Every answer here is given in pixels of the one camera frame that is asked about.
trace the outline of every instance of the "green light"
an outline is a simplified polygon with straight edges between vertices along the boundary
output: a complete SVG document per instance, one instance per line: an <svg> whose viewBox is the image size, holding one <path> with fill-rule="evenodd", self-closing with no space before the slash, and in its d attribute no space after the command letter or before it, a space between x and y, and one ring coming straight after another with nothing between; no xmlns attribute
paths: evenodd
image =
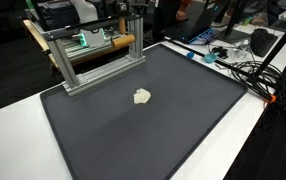
<svg viewBox="0 0 286 180"><path fill-rule="evenodd" d="M80 43L83 47L87 47L87 43L86 43L86 40L85 40L85 37L84 37L84 33L81 33L80 34Z"/></svg>
<svg viewBox="0 0 286 180"><path fill-rule="evenodd" d="M104 40L106 40L106 37L105 37L105 32L104 30L102 29L102 32L103 32L103 37L104 37Z"/></svg>

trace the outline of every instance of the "white table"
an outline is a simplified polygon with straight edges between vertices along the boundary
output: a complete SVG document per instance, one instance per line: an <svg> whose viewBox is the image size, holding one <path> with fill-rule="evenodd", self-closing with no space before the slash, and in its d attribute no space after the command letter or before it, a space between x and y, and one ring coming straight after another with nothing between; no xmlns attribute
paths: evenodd
<svg viewBox="0 0 286 180"><path fill-rule="evenodd" d="M252 33L254 26L240 26L237 29ZM163 44L184 55L188 52L168 42ZM207 47L204 46L189 45L188 47L208 53ZM206 64L201 57L193 59L222 74L229 75L228 70L219 70L214 63ZM280 70L285 68L286 46L272 64ZM0 180L72 179L46 118L39 95L33 95L0 109ZM263 101L250 91L246 93L188 158L173 179L221 180L263 110Z"/></svg>

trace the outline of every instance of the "rubber mat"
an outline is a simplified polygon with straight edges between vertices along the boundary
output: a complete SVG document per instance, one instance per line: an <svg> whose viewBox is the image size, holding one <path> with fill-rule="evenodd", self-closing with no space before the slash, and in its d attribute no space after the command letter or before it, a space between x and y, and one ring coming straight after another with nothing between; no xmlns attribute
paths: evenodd
<svg viewBox="0 0 286 180"><path fill-rule="evenodd" d="M247 92L229 77L158 45L146 62L77 96L41 94L74 179L168 179ZM147 104L133 94L151 93Z"/></svg>

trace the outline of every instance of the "mat border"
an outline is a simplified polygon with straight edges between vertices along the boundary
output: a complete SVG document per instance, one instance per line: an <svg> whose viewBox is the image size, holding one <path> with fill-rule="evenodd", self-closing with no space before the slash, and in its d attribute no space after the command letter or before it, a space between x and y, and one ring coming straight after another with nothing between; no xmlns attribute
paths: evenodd
<svg viewBox="0 0 286 180"><path fill-rule="evenodd" d="M208 70L208 71L210 71L210 72L213 72L213 73L216 73L216 74L219 75L219 76L222 76L225 80L228 80L228 81L231 81L231 82L233 82L233 83L235 83L235 84L238 84L238 85L241 86L242 89L243 89L243 92L241 93L241 95L240 95L238 98L236 98L236 100L230 105L230 107L228 107L216 121L214 121L214 123L206 130L206 132L205 132L202 136L200 136L200 138L199 138L199 139L196 141L196 143L191 147L191 149L186 153L186 155L183 156L183 158L177 163L177 165L175 165L175 167L169 172L169 174L168 174L166 177L164 177L164 179L171 179L171 178L174 176L174 174L182 167L182 165L184 164L184 162L192 155L192 153L197 149L197 147L198 147L198 146L203 142L203 140L209 135L209 133L215 128L215 126L222 120L222 118L223 118L223 117L234 107L234 105L248 92L248 87L247 87L245 84L242 84L242 83L240 83L240 82L238 82L238 81L236 81L236 80L234 80L234 79L232 79L232 78L230 78L230 77L228 77L228 76L225 76L224 74L221 74L221 73L219 73L219 72L217 72L217 71L215 71L215 70L213 70L213 69L211 69L211 68L209 68L209 67L207 67L207 66L205 66L205 65L203 65L203 64L201 64L201 63L198 63L197 61L191 60L190 58L188 58L188 57L186 57L186 56L180 54L180 53L177 52L177 51L174 51L173 49L171 49L171 48L169 48L169 47L167 47L167 46L165 46L165 45L163 45L163 44L158 44L158 45L155 45L155 46L153 46L153 47L151 47L151 48L148 48L148 49L144 50L144 53L151 53L151 52L155 51L155 50L158 49L158 48L165 48L165 49L167 49L167 50L173 51L176 55L181 56L182 58L184 58L185 60L191 62L192 64L201 65L201 66L203 66L206 70ZM78 180L78 177L77 177L77 175L75 174L75 171L73 170L71 161L70 161L70 159L68 158L67 153L65 152L65 149L64 149L64 147L63 147L63 143L62 143L62 141L60 140L60 137L59 137L59 135L58 135L58 133L57 133L57 131L56 131L56 129L55 129L54 122L53 122L53 120L51 120L51 119L49 118L49 112L48 112L48 110L45 108L45 104L46 104L45 98L46 98L46 97L48 97L48 96L50 96L50 95L53 95L53 94L56 94L56 93L58 93L58 92L64 92L64 91L65 91L65 89L64 89L64 87L61 85L61 86L52 88L52 89L50 89L50 90L47 90L47 91L41 93L41 94L40 94L40 99L41 99L41 102L42 102L43 109L44 109L44 111L45 111L46 117L47 117L47 119L48 119L48 121L49 121L49 123L50 123L51 129L52 129L53 134L54 134L54 136L55 136L55 139L56 139L56 141L57 141L57 143L58 143L58 145L59 145L59 147L60 147L60 151L61 151L61 153L62 153L62 155L63 155L63 158L64 158L65 163L67 164L67 167L68 167L68 169L69 169L69 171L70 171L70 174L71 174L71 176L72 176L72 179L73 179L73 180Z"/></svg>

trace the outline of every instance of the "keyboard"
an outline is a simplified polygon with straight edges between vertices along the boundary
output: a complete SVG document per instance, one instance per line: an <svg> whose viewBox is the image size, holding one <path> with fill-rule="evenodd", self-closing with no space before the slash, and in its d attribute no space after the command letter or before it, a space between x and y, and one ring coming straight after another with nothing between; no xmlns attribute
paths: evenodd
<svg viewBox="0 0 286 180"><path fill-rule="evenodd" d="M266 29L256 29L251 34L251 49L259 57L264 57L277 40L277 36L270 34Z"/></svg>
<svg viewBox="0 0 286 180"><path fill-rule="evenodd" d="M181 40L184 36L188 35L193 28L193 25L187 21L175 24L174 26L167 28L163 34L176 40Z"/></svg>

